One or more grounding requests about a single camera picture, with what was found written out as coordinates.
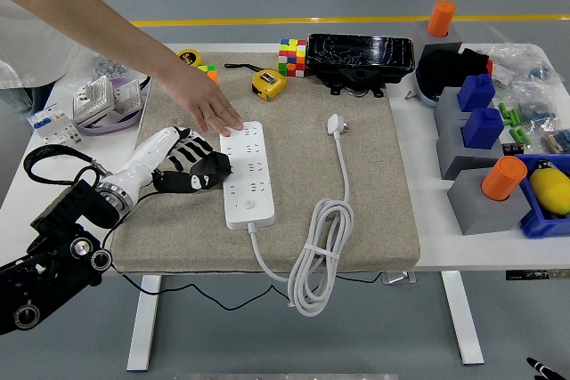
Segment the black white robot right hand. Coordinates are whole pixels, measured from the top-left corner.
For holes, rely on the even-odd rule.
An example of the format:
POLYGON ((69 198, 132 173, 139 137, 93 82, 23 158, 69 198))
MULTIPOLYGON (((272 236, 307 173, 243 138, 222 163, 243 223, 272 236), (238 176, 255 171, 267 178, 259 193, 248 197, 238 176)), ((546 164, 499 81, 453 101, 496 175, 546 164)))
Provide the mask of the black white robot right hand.
POLYGON ((566 378, 557 371, 547 367, 534 358, 527 357, 526 362, 538 372, 538 375, 534 377, 535 379, 566 380, 566 378))

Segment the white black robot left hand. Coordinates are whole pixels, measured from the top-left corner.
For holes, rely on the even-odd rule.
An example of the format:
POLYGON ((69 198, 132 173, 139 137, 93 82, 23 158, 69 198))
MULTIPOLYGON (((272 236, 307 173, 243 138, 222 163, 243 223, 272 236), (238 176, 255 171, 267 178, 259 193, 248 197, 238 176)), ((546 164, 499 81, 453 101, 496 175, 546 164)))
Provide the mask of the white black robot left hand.
POLYGON ((166 193, 204 190, 213 180, 186 172, 183 162, 194 166, 212 152, 211 145, 196 131, 169 126, 139 145, 122 169, 104 178, 98 189, 114 190, 133 201, 149 184, 166 193))

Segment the person's hand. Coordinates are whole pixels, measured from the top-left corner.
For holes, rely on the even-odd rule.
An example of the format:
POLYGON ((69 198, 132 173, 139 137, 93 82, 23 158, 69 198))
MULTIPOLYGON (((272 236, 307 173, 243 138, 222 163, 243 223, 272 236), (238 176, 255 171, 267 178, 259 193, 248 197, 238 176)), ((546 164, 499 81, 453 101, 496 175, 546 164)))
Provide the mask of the person's hand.
POLYGON ((202 131, 229 136, 241 130, 243 120, 208 75, 174 57, 173 62, 153 76, 170 98, 188 112, 202 131))

